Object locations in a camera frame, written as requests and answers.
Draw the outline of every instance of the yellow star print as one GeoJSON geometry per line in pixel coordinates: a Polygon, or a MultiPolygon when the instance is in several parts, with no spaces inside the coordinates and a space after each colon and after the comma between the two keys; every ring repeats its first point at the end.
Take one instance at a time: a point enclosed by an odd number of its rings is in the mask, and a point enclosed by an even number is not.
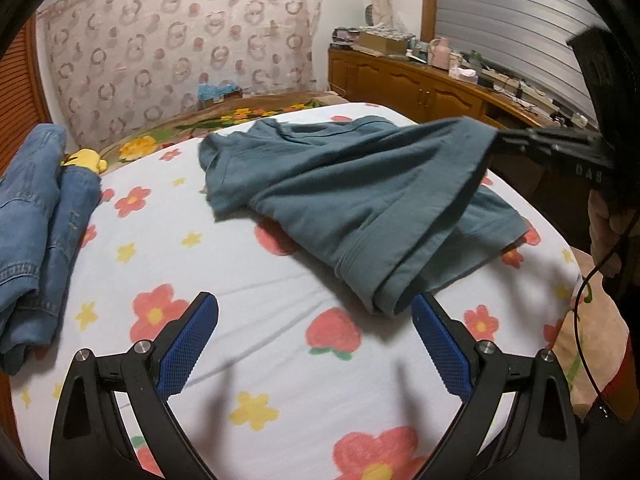
{"type": "Polygon", "coordinates": [[[201,243],[202,233],[189,233],[187,237],[180,243],[185,247],[192,248],[193,246],[201,243]]]}
{"type": "Polygon", "coordinates": [[[97,321],[98,316],[94,313],[94,306],[95,301],[91,301],[90,303],[83,303],[82,307],[80,307],[80,312],[74,318],[77,322],[80,323],[80,332],[84,332],[89,324],[97,321]]]}
{"type": "Polygon", "coordinates": [[[23,388],[22,391],[20,392],[20,400],[22,402],[24,402],[24,407],[25,409],[29,409],[29,406],[31,405],[31,397],[29,396],[29,389],[28,388],[23,388]]]}
{"type": "Polygon", "coordinates": [[[53,385],[53,393],[51,394],[51,397],[53,397],[56,400],[59,400],[61,393],[62,393],[62,383],[54,384],[53,385]]]}
{"type": "Polygon", "coordinates": [[[574,262],[574,256],[569,249],[562,249],[562,257],[566,264],[572,264],[574,262]]]}
{"type": "Polygon", "coordinates": [[[248,422],[252,430],[260,431],[267,422],[276,420],[280,416],[278,410],[267,407],[269,403],[267,394],[252,397],[248,392],[240,392],[237,399],[240,406],[229,415],[229,419],[236,426],[248,422]]]}
{"type": "Polygon", "coordinates": [[[132,242],[129,245],[122,245],[118,247],[118,257],[116,258],[116,260],[122,262],[123,264],[128,264],[129,260],[133,258],[134,254],[136,254],[134,245],[135,242],[132,242]]]}
{"type": "Polygon", "coordinates": [[[573,295],[573,290],[571,290],[568,286],[560,283],[560,285],[556,286],[556,296],[561,300],[569,300],[573,295]]]}

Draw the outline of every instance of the yellow plush toy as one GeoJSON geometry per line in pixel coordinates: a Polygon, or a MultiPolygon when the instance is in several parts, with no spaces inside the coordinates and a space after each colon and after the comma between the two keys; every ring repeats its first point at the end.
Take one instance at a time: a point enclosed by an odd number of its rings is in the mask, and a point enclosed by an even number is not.
{"type": "Polygon", "coordinates": [[[69,158],[62,163],[63,166],[81,166],[94,173],[101,174],[107,170],[107,161],[101,160],[100,155],[94,150],[83,149],[69,155],[69,158]]]}

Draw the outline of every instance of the blue gripper pad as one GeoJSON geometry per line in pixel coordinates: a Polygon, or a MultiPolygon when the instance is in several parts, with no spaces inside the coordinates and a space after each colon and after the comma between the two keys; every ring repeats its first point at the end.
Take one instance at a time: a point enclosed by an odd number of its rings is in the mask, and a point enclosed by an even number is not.
{"type": "Polygon", "coordinates": [[[469,362],[422,295],[411,304],[415,329],[435,364],[447,391],[467,402],[473,386],[469,362]]]}
{"type": "Polygon", "coordinates": [[[208,295],[175,338],[160,362],[156,389],[161,399],[179,394],[218,324],[218,302],[208,295]]]}

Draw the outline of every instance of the white floral bedsheet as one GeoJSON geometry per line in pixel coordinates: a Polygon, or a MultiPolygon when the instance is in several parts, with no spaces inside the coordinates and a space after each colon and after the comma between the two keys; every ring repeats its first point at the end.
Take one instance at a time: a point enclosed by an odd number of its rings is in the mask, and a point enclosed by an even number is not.
{"type": "MultiPolygon", "coordinates": [[[[367,104],[292,112],[315,123],[380,115],[367,104]]],[[[247,130],[251,123],[230,130],[247,130]]],[[[460,406],[410,316],[372,317],[332,270],[271,221],[249,212],[216,222],[202,188],[199,139],[108,174],[72,275],[59,341],[12,379],[27,459],[48,473],[50,428],[80,348],[126,351],[154,338],[201,291],[220,322],[170,405],[220,480],[410,480],[460,406]]],[[[531,224],[523,244],[437,298],[477,338],[534,355],[557,333],[579,276],[567,243],[489,173],[483,185],[531,224]]],[[[504,425],[510,396],[494,421],[504,425]]],[[[126,396],[118,397],[140,462],[157,470],[126,396]]]]}

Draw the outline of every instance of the wooden louvered door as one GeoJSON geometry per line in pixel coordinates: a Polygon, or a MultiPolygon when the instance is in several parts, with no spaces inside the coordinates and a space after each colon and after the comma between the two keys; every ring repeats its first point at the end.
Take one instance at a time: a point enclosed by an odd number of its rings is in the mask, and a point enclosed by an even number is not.
{"type": "Polygon", "coordinates": [[[51,121],[43,95],[32,16],[0,60],[0,174],[31,129],[51,121]]]}

